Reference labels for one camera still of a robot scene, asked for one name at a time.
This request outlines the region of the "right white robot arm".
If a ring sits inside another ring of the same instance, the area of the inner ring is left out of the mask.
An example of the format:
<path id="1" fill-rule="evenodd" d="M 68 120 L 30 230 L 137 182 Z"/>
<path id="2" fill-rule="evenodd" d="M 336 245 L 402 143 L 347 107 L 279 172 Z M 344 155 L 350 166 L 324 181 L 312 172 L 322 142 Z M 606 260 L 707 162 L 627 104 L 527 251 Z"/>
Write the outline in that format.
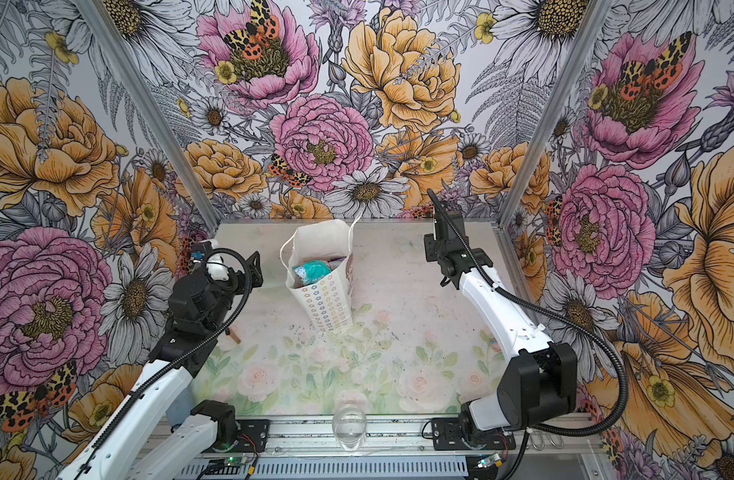
<path id="1" fill-rule="evenodd" d="M 535 428 L 572 413 L 576 405 L 577 356 L 533 322 L 522 299 L 504 285 L 489 256 L 472 248 L 462 217 L 434 214 L 434 232 L 424 236 L 426 260 L 439 265 L 451 284 L 475 307 L 507 360 L 496 392 L 467 401 L 459 419 L 463 437 L 478 442 L 506 430 Z"/>

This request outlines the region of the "metal tongs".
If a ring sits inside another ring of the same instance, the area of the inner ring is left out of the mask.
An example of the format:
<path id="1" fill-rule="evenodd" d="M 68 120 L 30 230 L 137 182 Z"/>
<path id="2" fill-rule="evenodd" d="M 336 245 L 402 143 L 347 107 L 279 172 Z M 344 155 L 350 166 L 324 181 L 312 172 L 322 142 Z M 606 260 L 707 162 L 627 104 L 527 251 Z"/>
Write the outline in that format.
<path id="1" fill-rule="evenodd" d="M 548 446 L 554 449 L 563 449 L 565 447 L 565 441 L 562 436 L 535 429 L 529 429 L 527 433 L 530 435 L 528 447 L 532 450 L 543 451 Z"/>

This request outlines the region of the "teal snack packet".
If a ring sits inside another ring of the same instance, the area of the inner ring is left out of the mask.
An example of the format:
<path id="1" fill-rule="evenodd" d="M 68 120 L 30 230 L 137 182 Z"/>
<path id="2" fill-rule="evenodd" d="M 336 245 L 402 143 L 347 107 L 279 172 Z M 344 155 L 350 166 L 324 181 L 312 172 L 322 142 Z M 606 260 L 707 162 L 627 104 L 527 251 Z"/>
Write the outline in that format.
<path id="1" fill-rule="evenodd" d="M 324 260 L 310 260 L 293 268 L 296 284 L 299 286 L 315 284 L 331 272 L 329 263 Z"/>

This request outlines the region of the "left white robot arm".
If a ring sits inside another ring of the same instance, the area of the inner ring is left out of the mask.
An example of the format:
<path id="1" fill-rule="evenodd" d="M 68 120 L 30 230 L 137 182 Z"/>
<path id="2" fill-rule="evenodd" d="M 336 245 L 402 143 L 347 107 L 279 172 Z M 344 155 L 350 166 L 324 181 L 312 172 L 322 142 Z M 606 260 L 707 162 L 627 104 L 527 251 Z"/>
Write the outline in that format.
<path id="1" fill-rule="evenodd" d="M 160 420 L 206 365 L 250 294 L 264 282 L 259 252 L 244 257 L 214 240 L 194 246 L 191 263 L 192 272 L 173 287 L 165 333 L 138 381 L 59 478 L 172 479 L 200 453 L 236 444 L 234 408 L 205 400 L 177 421 L 176 430 L 162 444 L 145 457 L 139 455 Z"/>

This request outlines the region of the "wooden block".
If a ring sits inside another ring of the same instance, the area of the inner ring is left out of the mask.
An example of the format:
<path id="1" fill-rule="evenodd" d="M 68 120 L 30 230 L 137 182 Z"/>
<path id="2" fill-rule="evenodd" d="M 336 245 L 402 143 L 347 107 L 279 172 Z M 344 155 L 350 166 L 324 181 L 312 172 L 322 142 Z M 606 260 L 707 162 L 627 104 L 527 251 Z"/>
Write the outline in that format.
<path id="1" fill-rule="evenodd" d="M 227 330 L 227 335 L 237 344 L 240 345 L 242 343 L 242 340 L 237 333 L 237 331 L 234 328 L 229 328 Z"/>

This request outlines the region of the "clear plastic cup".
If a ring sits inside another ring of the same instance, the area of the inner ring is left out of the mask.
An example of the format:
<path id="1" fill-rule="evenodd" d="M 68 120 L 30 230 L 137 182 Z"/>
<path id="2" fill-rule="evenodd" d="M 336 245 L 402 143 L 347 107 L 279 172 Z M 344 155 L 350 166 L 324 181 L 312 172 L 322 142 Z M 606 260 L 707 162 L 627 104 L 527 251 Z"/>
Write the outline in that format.
<path id="1" fill-rule="evenodd" d="M 368 419 L 355 404 L 342 405 L 333 415 L 332 431 L 339 445 L 347 451 L 358 450 L 367 433 Z"/>

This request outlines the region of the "purple snack packet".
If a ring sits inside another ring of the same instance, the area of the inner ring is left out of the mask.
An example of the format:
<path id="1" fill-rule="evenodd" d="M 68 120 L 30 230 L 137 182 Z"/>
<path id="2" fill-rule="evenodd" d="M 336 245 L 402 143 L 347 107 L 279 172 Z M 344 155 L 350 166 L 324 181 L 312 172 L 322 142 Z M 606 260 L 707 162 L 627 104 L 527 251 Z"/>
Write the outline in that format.
<path id="1" fill-rule="evenodd" d="M 342 263 L 344 263 L 347 260 L 346 257 L 340 257 L 340 258 L 334 258 L 330 259 L 325 262 L 325 264 L 331 269 L 335 270 L 337 269 Z"/>

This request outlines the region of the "white paper bag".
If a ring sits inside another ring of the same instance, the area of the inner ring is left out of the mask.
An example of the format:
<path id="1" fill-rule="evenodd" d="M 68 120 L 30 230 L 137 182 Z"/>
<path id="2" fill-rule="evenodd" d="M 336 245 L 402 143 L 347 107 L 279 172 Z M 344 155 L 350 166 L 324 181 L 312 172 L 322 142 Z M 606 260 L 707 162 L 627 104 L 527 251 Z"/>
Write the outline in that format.
<path id="1" fill-rule="evenodd" d="M 296 229 L 283 244 L 279 258 L 286 270 L 286 287 L 301 305 L 312 326 L 330 333 L 353 323 L 352 291 L 355 227 L 359 220 L 348 223 L 331 219 Z M 308 286 L 296 284 L 293 268 L 310 260 L 347 260 L 322 280 Z"/>

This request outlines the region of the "aluminium front rail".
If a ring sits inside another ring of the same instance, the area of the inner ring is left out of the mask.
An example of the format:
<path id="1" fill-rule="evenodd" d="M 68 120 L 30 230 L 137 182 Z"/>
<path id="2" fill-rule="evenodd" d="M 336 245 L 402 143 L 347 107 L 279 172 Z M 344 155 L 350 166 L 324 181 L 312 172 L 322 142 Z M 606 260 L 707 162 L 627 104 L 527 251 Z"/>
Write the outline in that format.
<path id="1" fill-rule="evenodd" d="M 118 426 L 94 445 L 103 460 L 153 458 L 164 464 L 198 457 L 486 454 L 515 451 L 521 433 L 502 427 L 476 433 L 455 414 L 367 415 L 348 407 L 330 416 L 239 416 L 214 420 L 197 414 L 174 430 L 161 422 Z"/>

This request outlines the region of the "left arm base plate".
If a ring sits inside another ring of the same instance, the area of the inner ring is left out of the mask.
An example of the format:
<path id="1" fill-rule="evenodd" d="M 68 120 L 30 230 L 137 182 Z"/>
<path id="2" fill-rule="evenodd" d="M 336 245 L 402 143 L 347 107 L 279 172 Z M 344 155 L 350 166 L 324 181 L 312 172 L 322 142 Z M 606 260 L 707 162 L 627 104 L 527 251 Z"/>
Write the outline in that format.
<path id="1" fill-rule="evenodd" d="M 267 419 L 222 420 L 209 453 L 264 453 L 271 422 Z"/>

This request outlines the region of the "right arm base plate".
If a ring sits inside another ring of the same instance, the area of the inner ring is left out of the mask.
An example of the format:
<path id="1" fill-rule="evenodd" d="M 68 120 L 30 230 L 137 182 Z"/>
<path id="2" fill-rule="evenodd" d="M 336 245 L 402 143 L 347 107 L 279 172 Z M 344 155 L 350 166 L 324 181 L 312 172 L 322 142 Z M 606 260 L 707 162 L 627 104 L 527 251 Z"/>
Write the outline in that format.
<path id="1" fill-rule="evenodd" d="M 434 445 L 435 451 L 502 451 L 515 450 L 516 440 L 511 432 L 502 428 L 481 431 L 473 424 L 458 417 L 435 417 L 423 428 Z"/>

